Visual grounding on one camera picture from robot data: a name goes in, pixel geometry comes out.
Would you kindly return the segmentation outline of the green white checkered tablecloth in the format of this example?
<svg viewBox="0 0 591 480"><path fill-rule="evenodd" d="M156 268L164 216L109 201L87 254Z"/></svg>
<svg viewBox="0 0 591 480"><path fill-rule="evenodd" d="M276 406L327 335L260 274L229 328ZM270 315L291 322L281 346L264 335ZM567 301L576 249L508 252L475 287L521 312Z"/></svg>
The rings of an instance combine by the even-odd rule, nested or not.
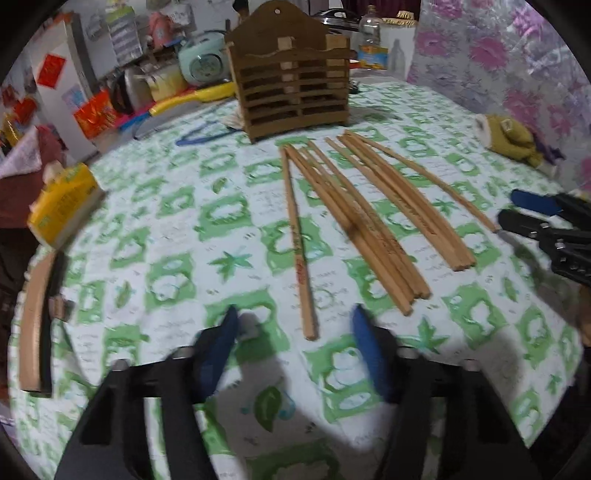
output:
<svg viewBox="0 0 591 480"><path fill-rule="evenodd" d="M10 383L20 450L52 478L87 402L112 363L151 363L221 321L245 317L218 392L197 408L223 479L369 479L390 406L367 377L351 332L363 304L401 341L440 361L478 360L532 443L582 359L577 287L522 238L491 233L455 200L489 217L521 188L556 193L530 168L487 151L473 116L406 83L363 86L349 128L394 151L394 168L456 229L476 264L451 270L412 222L338 151L339 127L252 143L217 132L232 104L189 114L104 155L92 168L105 198L70 244L62 284L73 310L53 325L49 397ZM320 337L301 332L280 147L312 141L376 210L427 281L431 297L404 316L300 174L301 214Z"/></svg>

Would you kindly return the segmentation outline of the clear plastic bottle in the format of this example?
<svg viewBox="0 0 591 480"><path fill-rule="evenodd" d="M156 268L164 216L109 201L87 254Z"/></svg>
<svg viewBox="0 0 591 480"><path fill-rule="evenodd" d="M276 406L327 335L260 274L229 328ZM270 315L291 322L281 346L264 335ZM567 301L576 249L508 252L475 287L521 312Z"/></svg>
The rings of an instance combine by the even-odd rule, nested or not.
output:
<svg viewBox="0 0 591 480"><path fill-rule="evenodd" d="M381 44L381 25L382 18L378 15L376 6L369 4L367 12L363 15L359 24L361 39L358 60L360 67L363 69L388 69L389 50Z"/></svg>

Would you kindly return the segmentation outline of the red cloth covered table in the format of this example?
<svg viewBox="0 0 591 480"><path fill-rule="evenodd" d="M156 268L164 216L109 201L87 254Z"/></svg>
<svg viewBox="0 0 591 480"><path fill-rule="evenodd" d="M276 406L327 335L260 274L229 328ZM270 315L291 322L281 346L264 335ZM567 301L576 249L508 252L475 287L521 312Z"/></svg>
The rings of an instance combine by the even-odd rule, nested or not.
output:
<svg viewBox="0 0 591 480"><path fill-rule="evenodd" d="M64 150L45 125L33 126L1 160L1 228L26 228L30 205L44 186L47 165L65 165Z"/></svg>

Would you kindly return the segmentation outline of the olive green plush toy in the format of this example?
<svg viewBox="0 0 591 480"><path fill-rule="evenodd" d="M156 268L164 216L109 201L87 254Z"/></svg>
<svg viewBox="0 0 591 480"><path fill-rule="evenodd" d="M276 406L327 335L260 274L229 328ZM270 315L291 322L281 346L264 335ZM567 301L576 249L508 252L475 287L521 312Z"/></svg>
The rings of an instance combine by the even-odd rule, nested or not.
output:
<svg viewBox="0 0 591 480"><path fill-rule="evenodd" d="M477 114L474 128L480 143L494 153L534 168L538 168L544 160L534 134L510 116Z"/></svg>

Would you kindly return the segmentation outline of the yellow electric pan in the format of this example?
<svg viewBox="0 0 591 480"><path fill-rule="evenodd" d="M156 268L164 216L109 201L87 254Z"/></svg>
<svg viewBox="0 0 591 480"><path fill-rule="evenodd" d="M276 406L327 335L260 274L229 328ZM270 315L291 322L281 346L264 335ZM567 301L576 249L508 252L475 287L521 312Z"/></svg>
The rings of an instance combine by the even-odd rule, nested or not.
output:
<svg viewBox="0 0 591 480"><path fill-rule="evenodd" d="M150 109L151 116L157 116L165 111L187 102L211 103L224 100L235 95L235 82L225 82L211 87L192 90L188 93L170 97L155 103Z"/></svg>

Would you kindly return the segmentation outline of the red gift bag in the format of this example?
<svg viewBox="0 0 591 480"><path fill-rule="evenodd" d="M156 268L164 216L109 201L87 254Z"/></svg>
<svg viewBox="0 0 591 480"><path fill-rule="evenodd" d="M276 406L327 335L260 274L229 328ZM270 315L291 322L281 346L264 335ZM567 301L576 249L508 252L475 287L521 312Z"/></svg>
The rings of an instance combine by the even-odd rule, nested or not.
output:
<svg viewBox="0 0 591 480"><path fill-rule="evenodd" d="M88 140L114 127L117 114L110 101L109 92L100 90L73 114L82 133Z"/></svg>

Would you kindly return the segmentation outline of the white refrigerator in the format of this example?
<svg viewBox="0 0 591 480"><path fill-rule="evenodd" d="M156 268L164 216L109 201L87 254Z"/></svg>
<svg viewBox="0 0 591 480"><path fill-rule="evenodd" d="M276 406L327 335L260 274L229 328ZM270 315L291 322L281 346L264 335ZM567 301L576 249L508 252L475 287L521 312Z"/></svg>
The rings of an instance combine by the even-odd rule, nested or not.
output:
<svg viewBox="0 0 591 480"><path fill-rule="evenodd" d="M51 25L37 31L26 53L43 115L65 145L69 159L79 162L92 157L97 149L75 118L96 89L80 16L75 12L58 15Z"/></svg>

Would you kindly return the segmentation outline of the yellow enamel pot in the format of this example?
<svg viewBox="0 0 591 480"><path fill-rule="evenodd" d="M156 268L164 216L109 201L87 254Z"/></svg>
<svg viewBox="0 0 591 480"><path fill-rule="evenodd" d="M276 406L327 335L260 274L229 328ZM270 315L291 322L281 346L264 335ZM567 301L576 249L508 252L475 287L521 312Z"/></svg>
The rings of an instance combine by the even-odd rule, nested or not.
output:
<svg viewBox="0 0 591 480"><path fill-rule="evenodd" d="M177 63L162 66L145 74L152 99L159 102L179 93L188 88L181 69Z"/></svg>

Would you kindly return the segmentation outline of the brown wooden chopstick holder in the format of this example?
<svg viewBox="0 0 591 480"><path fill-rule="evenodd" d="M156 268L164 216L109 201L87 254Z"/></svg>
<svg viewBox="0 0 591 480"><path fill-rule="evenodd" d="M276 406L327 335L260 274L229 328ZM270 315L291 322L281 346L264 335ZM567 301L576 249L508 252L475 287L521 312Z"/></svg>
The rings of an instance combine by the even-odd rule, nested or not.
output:
<svg viewBox="0 0 591 480"><path fill-rule="evenodd" d="M252 142L349 121L349 38L287 1L267 1L225 35Z"/></svg>

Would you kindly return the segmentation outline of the steel electric kettle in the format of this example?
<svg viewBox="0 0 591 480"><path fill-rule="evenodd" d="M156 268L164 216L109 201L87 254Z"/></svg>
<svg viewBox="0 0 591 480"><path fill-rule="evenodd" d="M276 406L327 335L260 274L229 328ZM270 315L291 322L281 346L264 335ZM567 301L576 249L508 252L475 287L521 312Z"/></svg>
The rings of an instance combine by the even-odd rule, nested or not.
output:
<svg viewBox="0 0 591 480"><path fill-rule="evenodd" d="M116 75L109 89L109 98L116 112L129 116L153 102L146 76L137 66L128 67Z"/></svg>

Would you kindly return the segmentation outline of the mint green rice cooker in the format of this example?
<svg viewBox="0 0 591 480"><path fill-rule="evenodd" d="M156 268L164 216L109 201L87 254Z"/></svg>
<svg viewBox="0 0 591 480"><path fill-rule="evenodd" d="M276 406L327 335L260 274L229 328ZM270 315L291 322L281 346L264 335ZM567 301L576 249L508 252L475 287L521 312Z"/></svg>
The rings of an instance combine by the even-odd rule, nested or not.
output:
<svg viewBox="0 0 591 480"><path fill-rule="evenodd" d="M204 87L231 79L225 33L206 30L190 37L177 53L179 67L186 82Z"/></svg>

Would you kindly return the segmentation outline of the yellow tissue pack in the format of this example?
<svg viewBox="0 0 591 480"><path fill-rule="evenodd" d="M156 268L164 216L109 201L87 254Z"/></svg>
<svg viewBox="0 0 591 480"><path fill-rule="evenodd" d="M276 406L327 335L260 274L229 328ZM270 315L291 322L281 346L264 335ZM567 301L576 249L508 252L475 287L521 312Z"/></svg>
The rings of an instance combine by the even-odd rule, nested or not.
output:
<svg viewBox="0 0 591 480"><path fill-rule="evenodd" d="M90 215L104 191L84 163L64 168L58 161L43 171L43 187L29 206L27 225L44 246L59 250Z"/></svg>

